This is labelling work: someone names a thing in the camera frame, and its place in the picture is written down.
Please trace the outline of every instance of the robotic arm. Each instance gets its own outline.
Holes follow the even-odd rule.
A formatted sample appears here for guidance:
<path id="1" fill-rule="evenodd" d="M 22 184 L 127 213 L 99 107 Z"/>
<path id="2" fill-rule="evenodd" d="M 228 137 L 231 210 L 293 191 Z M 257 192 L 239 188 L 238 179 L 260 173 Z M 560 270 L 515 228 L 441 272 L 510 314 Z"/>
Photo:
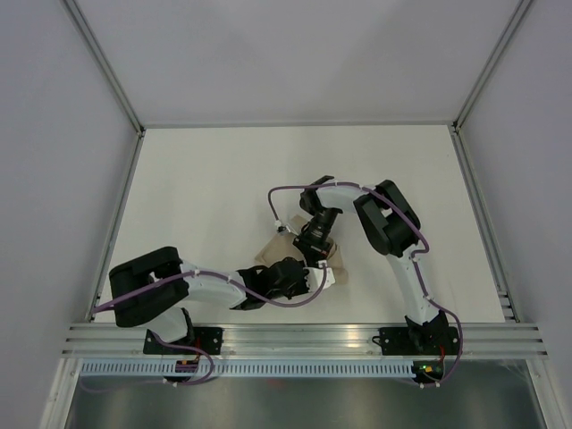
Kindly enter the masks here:
<path id="1" fill-rule="evenodd" d="M 372 189 L 387 198 L 419 229 L 419 219 L 392 181 L 384 181 Z M 222 273 L 182 261 L 176 248 L 161 248 L 116 266 L 109 273 L 112 294 L 114 301 L 125 298 L 113 305 L 116 324 L 145 326 L 165 342 L 192 344 L 189 314 L 185 309 L 174 307 L 183 299 L 251 310 L 260 308 L 268 299 L 291 299 L 318 288 L 325 289 L 335 282 L 332 269 L 325 264 L 332 246 L 327 238 L 338 215 L 354 213 L 371 246 L 388 258 L 397 277 L 406 306 L 408 337 L 415 348 L 422 351 L 442 337 L 449 326 L 447 318 L 426 299 L 428 286 L 420 284 L 412 260 L 412 254 L 420 249 L 419 238 L 389 206 L 362 189 L 335 186 L 332 176 L 324 176 L 301 193 L 300 207 L 313 216 L 293 241 L 304 261 L 287 257 L 270 267 L 258 265 Z M 185 272 L 195 275 L 183 280 L 181 273 Z M 180 278 L 138 294 L 141 288 L 149 288 L 173 276 Z"/>

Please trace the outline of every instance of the metal strip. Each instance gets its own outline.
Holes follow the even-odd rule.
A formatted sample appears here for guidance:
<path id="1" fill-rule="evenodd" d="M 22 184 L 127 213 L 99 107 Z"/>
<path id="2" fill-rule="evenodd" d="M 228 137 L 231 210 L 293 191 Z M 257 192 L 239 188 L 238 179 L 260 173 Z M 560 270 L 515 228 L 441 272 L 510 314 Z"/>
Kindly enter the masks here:
<path id="1" fill-rule="evenodd" d="M 182 376 L 175 359 L 85 359 L 82 376 Z M 272 378 L 411 378 L 413 361 L 353 360 L 216 360 L 213 377 Z M 193 372 L 206 375 L 210 364 L 204 360 Z"/>
<path id="2" fill-rule="evenodd" d="M 498 67 L 501 58 L 506 53 L 507 48 L 510 45 L 510 42 L 515 37 L 517 30 L 520 28 L 526 14 L 530 10 L 530 7 L 534 3 L 534 0 L 520 0 L 518 2 L 515 11 L 510 16 L 509 22 L 507 23 L 506 27 L 500 34 L 499 40 L 497 41 L 494 49 L 492 50 L 489 58 L 486 60 L 486 63 L 481 70 L 478 78 L 476 79 L 475 85 L 471 88 L 471 92 L 469 93 L 465 103 L 461 107 L 457 115 L 457 119 L 455 120 L 456 129 L 459 130 L 467 117 L 470 115 L 473 107 L 476 104 L 479 96 L 483 92 L 484 87 L 486 86 L 487 82 L 491 78 L 492 74 Z"/>
<path id="3" fill-rule="evenodd" d="M 491 267 L 492 277 L 497 289 L 508 294 L 507 277 L 502 267 L 499 246 L 492 232 L 491 221 L 484 205 L 483 195 L 476 182 L 474 168 L 469 160 L 466 145 L 452 125 L 449 127 L 449 132 L 455 153 L 457 154 L 458 165 L 463 175 L 465 186 L 467 187 L 468 197 L 473 207 L 476 224 L 481 234 L 481 240 L 483 240 L 484 251 L 489 261 L 489 266 Z"/>
<path id="4" fill-rule="evenodd" d="M 404 324 L 230 324 L 225 359 L 394 360 L 371 339 L 382 326 Z M 547 358 L 534 324 L 463 324 L 464 359 Z M 156 358 L 143 355 L 146 330 L 114 324 L 74 324 L 63 346 L 68 358 Z M 184 358 L 183 355 L 171 358 Z M 418 360 L 432 357 L 411 356 Z"/>
<path id="5" fill-rule="evenodd" d="M 141 147 L 143 145 L 143 139 L 145 138 L 145 132 L 143 131 L 138 137 L 137 142 L 133 145 L 133 150 L 130 154 L 130 161 L 127 169 L 122 177 L 122 187 L 115 201 L 114 216 L 112 218 L 111 224 L 105 235 L 105 247 L 99 258 L 97 264 L 97 278 L 93 283 L 93 293 L 92 300 L 89 303 L 89 307 L 86 312 L 86 320 L 91 318 L 91 310 L 97 305 L 101 290 L 104 287 L 105 277 L 107 276 L 107 268 L 111 262 L 111 256 L 114 252 L 115 240 L 117 239 L 117 234 L 119 233 L 119 227 L 122 222 L 123 212 L 125 211 L 125 206 L 127 205 L 127 197 L 129 196 L 129 191 L 131 184 L 133 182 L 133 176 L 135 175 L 135 168 L 137 166 L 137 161 L 139 160 L 139 154 L 141 152 Z"/>
<path id="6" fill-rule="evenodd" d="M 450 119 L 435 121 L 314 121 L 314 122 L 204 122 L 160 123 L 146 122 L 148 130 L 186 128 L 274 128 L 274 127 L 346 127 L 369 125 L 449 125 Z"/>
<path id="7" fill-rule="evenodd" d="M 547 368 L 547 362 L 530 360 L 526 363 L 546 427 L 548 429 L 567 429 L 572 427 L 565 399 L 555 389 L 550 371 Z"/>
<path id="8" fill-rule="evenodd" d="M 76 29 L 81 34 L 81 37 L 83 38 L 88 51 L 93 56 L 93 59 L 99 67 L 99 70 L 103 73 L 105 80 L 113 91 L 115 98 L 119 102 L 122 110 L 127 115 L 135 131 L 140 134 L 144 130 L 143 125 L 141 125 L 141 122 L 135 113 L 131 102 L 127 98 L 121 83 L 117 79 L 117 75 L 115 74 L 114 69 L 105 57 L 103 49 L 99 45 L 99 42 L 97 42 L 96 35 L 89 26 L 88 20 L 83 14 L 80 6 L 75 0 L 62 0 L 62 4 L 70 15 Z"/>
<path id="9" fill-rule="evenodd" d="M 80 374 L 81 359 L 61 359 L 47 398 L 40 429 L 65 427 Z"/>

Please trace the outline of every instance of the metal rail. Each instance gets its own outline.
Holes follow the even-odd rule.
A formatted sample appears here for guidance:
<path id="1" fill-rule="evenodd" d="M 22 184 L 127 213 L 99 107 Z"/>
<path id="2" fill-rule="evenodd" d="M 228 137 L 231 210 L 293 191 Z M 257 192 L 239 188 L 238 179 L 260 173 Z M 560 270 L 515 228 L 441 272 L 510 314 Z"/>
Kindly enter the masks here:
<path id="1" fill-rule="evenodd" d="M 404 324 L 223 324 L 221 354 L 226 359 L 395 359 L 381 354 L 372 337 L 384 326 Z M 547 358 L 535 324 L 464 324 L 463 359 Z M 73 324 L 63 358 L 138 358 L 146 330 L 114 324 Z M 173 355 L 167 358 L 182 358 Z M 404 356 L 418 360 L 432 357 Z"/>

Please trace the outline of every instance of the transparent panel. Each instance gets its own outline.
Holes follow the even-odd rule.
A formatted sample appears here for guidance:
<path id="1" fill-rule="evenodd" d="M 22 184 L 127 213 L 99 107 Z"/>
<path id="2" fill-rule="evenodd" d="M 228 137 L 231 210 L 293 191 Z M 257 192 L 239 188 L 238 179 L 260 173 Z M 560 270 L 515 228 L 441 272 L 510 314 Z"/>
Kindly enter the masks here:
<path id="1" fill-rule="evenodd" d="M 440 389 L 390 379 L 219 378 L 173 388 L 87 378 L 68 428 L 544 428 L 526 366 L 463 363 Z"/>

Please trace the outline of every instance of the gray wall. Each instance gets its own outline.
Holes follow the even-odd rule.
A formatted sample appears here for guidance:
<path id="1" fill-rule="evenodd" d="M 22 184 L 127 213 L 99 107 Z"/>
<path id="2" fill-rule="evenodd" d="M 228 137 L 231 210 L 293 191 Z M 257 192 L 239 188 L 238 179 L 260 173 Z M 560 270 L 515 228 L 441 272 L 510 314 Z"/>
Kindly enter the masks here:
<path id="1" fill-rule="evenodd" d="M 510 288 L 572 400 L 572 2 L 536 2 L 465 128 Z"/>
<path id="2" fill-rule="evenodd" d="M 134 143 L 57 0 L 0 6 L 1 426 L 37 427 Z"/>
<path id="3" fill-rule="evenodd" d="M 517 0 L 79 0 L 141 121 L 450 121 Z"/>

